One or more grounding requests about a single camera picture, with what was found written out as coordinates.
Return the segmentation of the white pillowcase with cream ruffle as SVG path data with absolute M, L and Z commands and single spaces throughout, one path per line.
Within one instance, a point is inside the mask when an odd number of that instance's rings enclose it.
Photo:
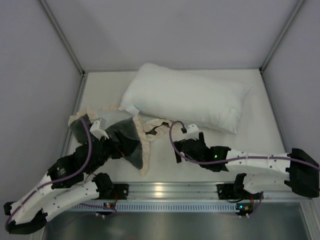
M 86 107 L 69 117 L 68 126 L 79 144 L 84 144 L 87 135 L 80 119 L 85 121 L 92 139 L 109 137 L 117 142 L 117 136 L 124 142 L 133 144 L 133 152 L 125 156 L 140 174 L 145 176 L 150 168 L 150 143 L 168 134 L 172 121 L 163 118 L 143 118 L 140 114 L 131 114 L 118 110 L 117 105 L 95 110 Z

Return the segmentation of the white pillow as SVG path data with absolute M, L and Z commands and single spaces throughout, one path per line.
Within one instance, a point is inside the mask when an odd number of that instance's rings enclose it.
M 250 86 L 145 63 L 119 109 L 237 134 Z

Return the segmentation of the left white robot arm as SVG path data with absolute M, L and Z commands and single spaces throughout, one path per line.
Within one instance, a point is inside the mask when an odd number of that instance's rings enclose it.
M 71 155 L 59 158 L 42 180 L 24 197 L 4 204 L 8 216 L 5 230 L 9 234 L 28 235 L 43 228 L 60 213 L 88 200 L 108 198 L 114 184 L 106 173 L 76 186 L 102 167 L 109 159 L 131 156 L 139 140 L 125 137 L 119 131 L 115 137 L 88 140 Z

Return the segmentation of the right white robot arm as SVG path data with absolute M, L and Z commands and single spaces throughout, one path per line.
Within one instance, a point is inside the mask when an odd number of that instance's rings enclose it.
M 227 146 L 208 147 L 202 132 L 196 138 L 170 143 L 177 163 L 186 160 L 214 173 L 234 173 L 233 185 L 237 192 L 257 194 L 290 190 L 306 198 L 320 196 L 320 165 L 302 149 L 263 155 Z

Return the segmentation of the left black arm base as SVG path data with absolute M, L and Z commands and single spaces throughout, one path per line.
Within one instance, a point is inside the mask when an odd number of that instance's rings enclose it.
M 126 200 L 129 194 L 129 185 L 126 183 L 116 183 L 113 187 L 108 186 L 100 194 L 99 200 Z

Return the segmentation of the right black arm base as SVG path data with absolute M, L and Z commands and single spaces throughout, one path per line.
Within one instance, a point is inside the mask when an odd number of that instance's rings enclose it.
M 245 190 L 235 190 L 233 183 L 218 184 L 216 186 L 218 199 L 230 203 L 239 203 L 243 200 L 250 200 L 251 194 Z

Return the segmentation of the aluminium mounting rail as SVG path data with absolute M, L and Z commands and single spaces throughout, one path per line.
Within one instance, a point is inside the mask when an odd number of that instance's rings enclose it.
M 150 183 L 129 184 L 129 201 L 175 201 L 175 200 L 219 200 L 217 185 L 213 183 Z M 100 193 L 114 184 L 108 180 L 91 180 L 72 188 L 56 188 L 46 186 L 38 191 L 40 200 L 45 204 L 51 200 L 70 199 L 72 202 L 84 202 L 98 199 Z

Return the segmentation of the right aluminium frame post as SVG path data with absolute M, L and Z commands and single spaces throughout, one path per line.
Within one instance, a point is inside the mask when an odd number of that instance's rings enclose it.
M 295 19 L 297 18 L 298 14 L 306 4 L 306 0 L 298 0 L 297 3 L 295 4 L 294 8 L 290 12 L 289 16 L 286 18 L 284 24 L 280 28 L 280 31 L 278 35 L 275 38 L 275 41 L 272 43 L 272 46 L 270 50 L 268 51 L 263 63 L 259 67 L 259 72 L 262 75 L 265 70 L 267 69 L 269 63 L 271 62 L 273 56 L 275 55 L 277 49 L 281 45 L 282 41 L 286 37 L 286 34 L 288 33 L 290 27 L 293 25 Z

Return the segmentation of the aluminium frame post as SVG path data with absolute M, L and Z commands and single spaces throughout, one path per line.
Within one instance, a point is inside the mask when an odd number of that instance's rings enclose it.
M 79 72 L 79 74 L 81 76 L 84 76 L 86 74 L 86 71 L 81 66 L 80 61 L 78 60 L 70 42 L 68 41 L 64 31 L 62 30 L 54 12 L 50 8 L 49 4 L 47 3 L 46 0 L 38 0 L 37 2 L 39 3 L 39 5 L 43 9 L 45 15 L 47 16 L 48 20 L 50 21 L 50 24 L 52 25 L 54 31 L 56 32 L 58 38 L 60 39 L 64 49 L 66 50 L 67 54 L 69 55 L 70 59 L 72 60 L 77 71 Z
M 259 67 L 259 72 L 262 75 L 265 70 L 267 69 L 269 63 L 271 62 L 273 56 L 275 55 L 277 49 L 281 45 L 282 41 L 286 37 L 286 34 L 288 33 L 290 27 L 293 25 L 295 19 L 297 18 L 298 14 L 306 4 L 306 0 L 298 0 L 297 3 L 295 4 L 294 8 L 290 12 L 289 16 L 286 18 L 284 24 L 280 28 L 280 31 L 278 35 L 275 38 L 275 41 L 272 43 L 272 46 L 270 50 L 268 51 L 263 63 Z

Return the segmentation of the left aluminium frame post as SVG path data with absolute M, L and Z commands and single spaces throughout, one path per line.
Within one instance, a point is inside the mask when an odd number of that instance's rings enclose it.
M 70 59 L 72 60 L 77 71 L 79 72 L 79 74 L 81 76 L 84 76 L 86 74 L 86 71 L 81 66 L 80 61 L 78 60 L 70 42 L 68 41 L 64 31 L 62 30 L 54 12 L 50 8 L 49 4 L 47 3 L 46 0 L 38 0 L 37 2 L 39 3 L 39 5 L 43 9 L 45 15 L 47 16 L 48 20 L 50 21 L 50 24 L 52 25 L 54 31 L 56 32 L 58 38 L 60 39 L 64 49 L 66 50 L 67 54 L 69 55 Z

